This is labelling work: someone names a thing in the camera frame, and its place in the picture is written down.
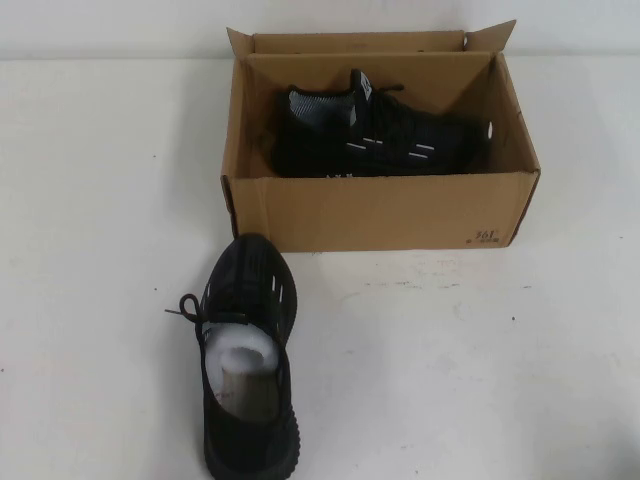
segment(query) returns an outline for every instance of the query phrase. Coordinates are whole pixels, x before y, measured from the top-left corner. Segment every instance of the open cardboard box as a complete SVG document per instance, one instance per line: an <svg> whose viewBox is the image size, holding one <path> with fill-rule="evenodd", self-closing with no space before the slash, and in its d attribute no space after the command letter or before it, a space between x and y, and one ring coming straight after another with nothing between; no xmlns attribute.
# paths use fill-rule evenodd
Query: open cardboard box
<svg viewBox="0 0 640 480"><path fill-rule="evenodd" d="M234 235L258 232L285 252L509 245L540 175L501 53L514 25L466 34L229 29L236 61L222 185ZM276 176L269 167L275 93L292 84L344 90L352 68L378 88L402 83L394 95L411 107L490 120L487 164L447 176Z"/></svg>

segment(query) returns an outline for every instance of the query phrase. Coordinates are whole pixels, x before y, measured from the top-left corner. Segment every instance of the shoe insole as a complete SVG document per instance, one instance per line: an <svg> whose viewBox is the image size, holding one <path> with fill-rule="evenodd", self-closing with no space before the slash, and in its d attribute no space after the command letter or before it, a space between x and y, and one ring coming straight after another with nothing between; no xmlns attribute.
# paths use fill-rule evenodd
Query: shoe insole
<svg viewBox="0 0 640 480"><path fill-rule="evenodd" d="M278 414L278 348L253 325L205 326L205 366L218 403L237 418L265 422Z"/></svg>

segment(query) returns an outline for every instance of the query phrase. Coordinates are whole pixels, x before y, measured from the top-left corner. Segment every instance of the black sneaker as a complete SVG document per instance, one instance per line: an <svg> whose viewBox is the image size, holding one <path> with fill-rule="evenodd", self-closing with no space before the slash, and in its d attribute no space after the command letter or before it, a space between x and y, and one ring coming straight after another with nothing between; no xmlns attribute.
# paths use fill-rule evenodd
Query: black sneaker
<svg viewBox="0 0 640 480"><path fill-rule="evenodd" d="M318 93L289 87L272 151L284 177L445 175L487 152L490 123L431 115L375 89L360 70L351 88Z"/></svg>
<svg viewBox="0 0 640 480"><path fill-rule="evenodd" d="M284 480L298 463L285 350L296 308L287 264L257 234L224 251L201 303L192 294L180 300L179 313L195 323L200 346L204 457L217 480Z"/></svg>

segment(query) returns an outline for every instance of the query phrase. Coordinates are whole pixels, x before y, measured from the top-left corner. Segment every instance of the box flap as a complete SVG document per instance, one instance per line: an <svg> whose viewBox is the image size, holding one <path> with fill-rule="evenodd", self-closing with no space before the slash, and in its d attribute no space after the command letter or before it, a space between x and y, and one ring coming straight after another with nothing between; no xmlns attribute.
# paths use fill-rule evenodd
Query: box flap
<svg viewBox="0 0 640 480"><path fill-rule="evenodd" d="M229 35L229 43L231 43L231 49L236 58L242 60L255 51L252 36L245 35L229 27L227 27L227 35Z"/></svg>
<svg viewBox="0 0 640 480"><path fill-rule="evenodd" d="M227 28L227 34L233 53L239 59L251 53L497 52L504 49L515 23L515 20L511 20L469 32L466 34L466 44L462 30L245 35Z"/></svg>
<svg viewBox="0 0 640 480"><path fill-rule="evenodd" d="M460 52L464 32L255 34L256 53Z"/></svg>
<svg viewBox="0 0 640 480"><path fill-rule="evenodd" d="M509 41L516 21L510 20L493 27L467 33L465 50L469 52L501 52Z"/></svg>

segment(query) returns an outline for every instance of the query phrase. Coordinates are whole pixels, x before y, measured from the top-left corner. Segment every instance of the black rubber sole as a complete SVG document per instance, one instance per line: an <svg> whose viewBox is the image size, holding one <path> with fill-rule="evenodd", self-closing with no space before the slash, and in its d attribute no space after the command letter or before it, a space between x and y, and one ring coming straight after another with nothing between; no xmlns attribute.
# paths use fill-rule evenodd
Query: black rubber sole
<svg viewBox="0 0 640 480"><path fill-rule="evenodd" d="M209 473L215 480L287 480L296 469L300 458L300 429L298 428L295 414L292 421L295 427L294 440L291 442L287 454L279 464L259 472L236 472L229 469L220 461L213 448L211 448L205 432L204 460Z"/></svg>

